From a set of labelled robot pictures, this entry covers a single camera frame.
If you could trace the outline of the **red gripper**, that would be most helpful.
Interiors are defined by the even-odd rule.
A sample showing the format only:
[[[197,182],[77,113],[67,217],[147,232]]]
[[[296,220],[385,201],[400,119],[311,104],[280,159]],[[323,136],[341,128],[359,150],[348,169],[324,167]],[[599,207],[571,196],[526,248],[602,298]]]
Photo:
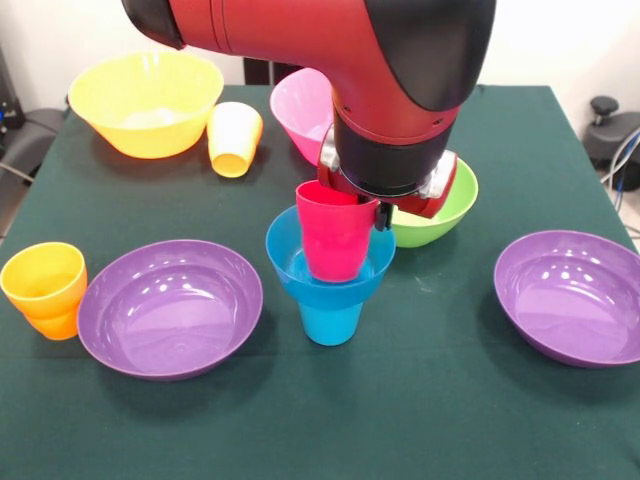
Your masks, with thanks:
[[[403,196],[373,195],[367,188],[356,186],[342,171],[334,138],[334,125],[331,125],[320,149],[317,178],[325,187],[358,195],[363,203],[371,198],[379,200],[375,210],[374,226],[377,231],[384,232],[392,228],[394,207],[424,218],[434,217],[449,195],[456,175],[457,160],[458,157],[454,152],[445,150],[434,169],[416,191]]]

